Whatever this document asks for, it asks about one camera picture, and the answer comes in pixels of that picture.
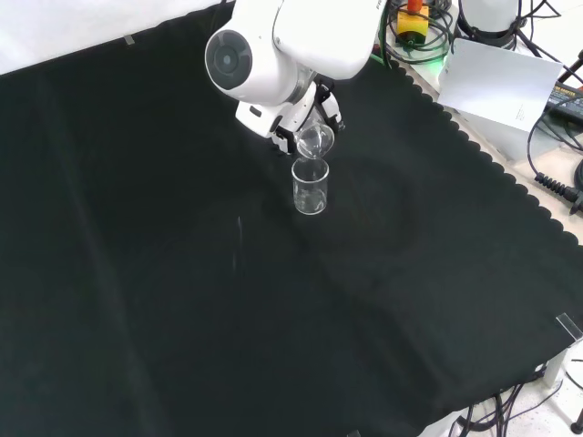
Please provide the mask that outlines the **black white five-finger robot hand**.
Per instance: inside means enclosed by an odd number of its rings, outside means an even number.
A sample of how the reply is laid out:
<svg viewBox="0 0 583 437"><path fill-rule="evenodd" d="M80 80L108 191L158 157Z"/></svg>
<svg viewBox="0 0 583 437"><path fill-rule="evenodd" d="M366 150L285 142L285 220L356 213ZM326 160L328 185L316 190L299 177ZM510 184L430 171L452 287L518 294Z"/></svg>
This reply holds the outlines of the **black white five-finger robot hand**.
<svg viewBox="0 0 583 437"><path fill-rule="evenodd" d="M296 103L263 107L240 102L236 118L253 133L270 139L281 154L294 155L297 153L296 138L310 122L323 122L335 134L344 129L333 89L333 81L317 78Z"/></svg>

